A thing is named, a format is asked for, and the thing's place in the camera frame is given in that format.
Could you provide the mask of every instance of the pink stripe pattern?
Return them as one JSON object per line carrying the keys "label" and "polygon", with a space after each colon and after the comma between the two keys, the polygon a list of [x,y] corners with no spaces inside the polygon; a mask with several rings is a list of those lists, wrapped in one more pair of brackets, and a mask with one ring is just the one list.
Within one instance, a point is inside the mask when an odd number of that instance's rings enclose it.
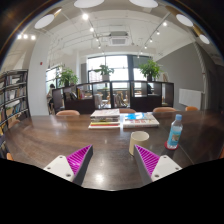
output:
{"label": "pink stripe pattern", "polygon": [[78,173],[78,170],[81,167],[82,162],[84,161],[85,155],[91,146],[92,145],[88,145],[82,149],[73,152],[71,155],[66,157],[75,176]]}
{"label": "pink stripe pattern", "polygon": [[149,176],[152,176],[152,173],[159,161],[160,156],[156,155],[155,153],[149,151],[148,149],[142,148],[139,145],[135,145],[141,158],[143,161],[143,165],[146,168]]}

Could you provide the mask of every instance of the person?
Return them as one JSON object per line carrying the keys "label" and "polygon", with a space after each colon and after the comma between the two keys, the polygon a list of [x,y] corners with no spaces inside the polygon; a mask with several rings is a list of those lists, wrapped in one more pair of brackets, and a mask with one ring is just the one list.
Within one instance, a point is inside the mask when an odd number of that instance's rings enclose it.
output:
{"label": "person", "polygon": [[53,97],[52,97],[52,90],[53,89],[55,89],[55,86],[54,86],[54,84],[51,84],[50,85],[50,89],[49,89],[49,92],[48,92],[48,94],[47,94],[47,98],[49,97],[50,98],[50,101],[49,101],[49,103],[48,103],[48,105],[49,105],[49,108],[50,108],[50,111],[52,111],[53,110],[53,106],[51,106],[51,104],[53,105]]}

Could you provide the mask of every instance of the plastic bottle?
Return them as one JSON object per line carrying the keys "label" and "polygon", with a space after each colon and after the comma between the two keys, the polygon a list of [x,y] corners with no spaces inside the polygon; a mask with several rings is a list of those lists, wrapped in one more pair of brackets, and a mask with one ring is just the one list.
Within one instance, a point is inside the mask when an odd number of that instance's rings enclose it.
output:
{"label": "plastic bottle", "polygon": [[170,134],[167,140],[167,148],[169,149],[175,149],[177,147],[178,141],[180,139],[181,131],[183,129],[181,120],[182,120],[182,115],[176,114],[175,121],[172,122],[171,124]]}

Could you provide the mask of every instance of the chair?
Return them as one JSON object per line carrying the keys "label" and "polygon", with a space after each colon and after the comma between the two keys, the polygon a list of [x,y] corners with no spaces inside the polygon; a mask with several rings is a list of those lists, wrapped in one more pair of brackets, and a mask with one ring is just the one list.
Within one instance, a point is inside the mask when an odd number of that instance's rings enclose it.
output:
{"label": "chair", "polygon": [[80,113],[76,110],[63,110],[63,111],[59,111],[56,115],[57,116],[73,116],[73,115],[80,115]]}
{"label": "chair", "polygon": [[7,158],[7,160],[14,161],[14,159],[12,158],[11,153],[9,153],[9,152],[6,154],[6,158]]}
{"label": "chair", "polygon": [[119,110],[120,110],[121,114],[134,114],[134,113],[136,113],[135,110],[129,109],[129,108],[120,108]]}
{"label": "chair", "polygon": [[12,121],[11,123],[9,123],[8,129],[12,128],[15,124],[18,124],[19,122],[20,120]]}
{"label": "chair", "polygon": [[193,110],[198,110],[197,107],[193,107],[193,106],[188,106],[185,108],[185,111],[193,111]]}
{"label": "chair", "polygon": [[153,112],[174,112],[177,111],[172,107],[156,107]]}

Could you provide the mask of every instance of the paper cup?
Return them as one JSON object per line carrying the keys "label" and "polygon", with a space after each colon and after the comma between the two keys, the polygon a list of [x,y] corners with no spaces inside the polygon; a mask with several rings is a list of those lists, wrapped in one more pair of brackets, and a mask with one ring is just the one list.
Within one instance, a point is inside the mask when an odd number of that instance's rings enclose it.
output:
{"label": "paper cup", "polygon": [[134,155],[134,145],[139,145],[143,148],[149,148],[149,134],[144,131],[135,131],[131,133],[129,153]]}

